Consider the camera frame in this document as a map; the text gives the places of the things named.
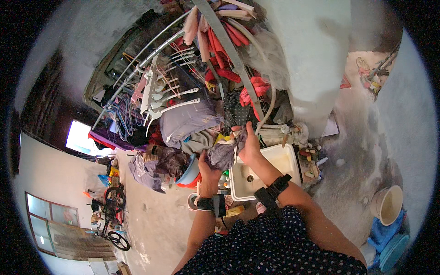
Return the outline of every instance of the polka dot dress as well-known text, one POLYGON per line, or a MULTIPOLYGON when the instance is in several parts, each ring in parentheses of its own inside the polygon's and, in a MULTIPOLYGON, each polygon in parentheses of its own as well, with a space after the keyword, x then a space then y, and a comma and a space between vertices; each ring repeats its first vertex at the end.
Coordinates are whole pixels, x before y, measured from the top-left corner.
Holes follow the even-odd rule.
POLYGON ((282 219, 260 214, 229 234, 209 236, 176 274, 352 274, 367 269, 352 256, 320 249, 306 237, 305 225, 293 206, 282 219))

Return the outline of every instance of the window frame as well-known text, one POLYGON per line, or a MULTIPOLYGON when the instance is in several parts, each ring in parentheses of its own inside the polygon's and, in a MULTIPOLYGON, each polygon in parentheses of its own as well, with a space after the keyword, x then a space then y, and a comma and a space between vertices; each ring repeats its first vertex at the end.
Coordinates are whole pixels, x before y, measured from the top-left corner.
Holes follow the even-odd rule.
POLYGON ((46 253, 46 254, 49 254, 49 255, 52 255, 52 256, 57 257, 57 255, 56 255, 56 253, 55 253, 55 249, 53 249, 54 252, 51 252, 51 251, 45 250, 45 249, 43 249, 43 248, 40 248, 40 247, 38 246, 37 239, 35 238, 35 233, 34 233, 33 228, 32 228, 32 222, 31 222, 30 217, 33 216, 33 217, 35 217, 35 218, 37 218, 37 219, 43 220, 43 221, 45 221, 46 224, 47 224, 48 222, 54 222, 54 221, 53 221, 53 215, 52 215, 52 204, 54 204, 54 205, 59 205, 59 206, 62 206, 62 207, 66 207, 66 208, 70 208, 70 209, 75 210, 76 213, 77 213, 77 217, 79 216, 79 215, 78 215, 78 208, 76 208, 76 207, 71 207, 71 206, 67 206, 67 205, 63 205, 63 204, 59 204, 59 203, 56 203, 56 202, 51 202, 51 201, 45 200, 45 199, 43 199, 43 198, 37 197, 37 196, 35 196, 35 195, 32 195, 31 193, 29 193, 29 192, 27 192, 27 191, 25 191, 25 201, 26 201, 26 213, 27 213, 27 216, 28 216, 28 222, 29 222, 29 226, 30 226, 30 231, 31 231, 31 233, 32 233, 32 238, 33 238, 33 240, 34 240, 34 242, 35 242, 35 246, 37 247, 38 251, 41 251, 41 252, 44 252, 44 253, 46 253), (49 212, 50 212, 50 214, 51 214, 51 216, 50 216, 50 220, 48 220, 48 219, 46 219, 46 218, 44 218, 44 217, 41 217, 41 216, 35 215, 35 214, 33 214, 33 213, 31 213, 31 212, 29 211, 28 195, 31 195, 31 196, 34 197, 34 198, 37 198, 37 199, 40 199, 40 200, 42 200, 42 201, 45 201, 45 202, 49 203, 49 212))

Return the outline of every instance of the laundry pile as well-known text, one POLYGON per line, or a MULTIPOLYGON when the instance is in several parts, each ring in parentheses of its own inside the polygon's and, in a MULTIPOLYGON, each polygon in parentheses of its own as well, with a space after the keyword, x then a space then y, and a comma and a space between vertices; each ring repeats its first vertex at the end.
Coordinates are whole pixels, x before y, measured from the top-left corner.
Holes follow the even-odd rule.
MULTIPOLYGON (((255 129, 257 122, 267 119, 261 115, 277 115, 283 109, 274 102, 277 96, 286 99, 288 73, 282 49, 257 22, 254 7, 233 0, 209 4, 242 57, 244 71, 236 70, 218 30, 197 6, 185 1, 188 9, 181 30, 176 33, 176 25, 170 28, 174 35, 156 45, 145 60, 133 61, 127 54, 115 57, 132 62, 119 73, 126 78, 115 83, 114 89, 119 87, 115 100, 106 96, 104 119, 89 133, 100 146, 137 150, 129 163, 134 179, 159 193, 173 183, 196 187, 203 150, 213 169, 227 171, 247 137, 245 128, 236 132, 231 128, 251 121, 255 129), (254 91, 248 91, 250 85, 245 88, 242 77, 254 91)), ((280 125, 292 118, 278 117, 280 125)))

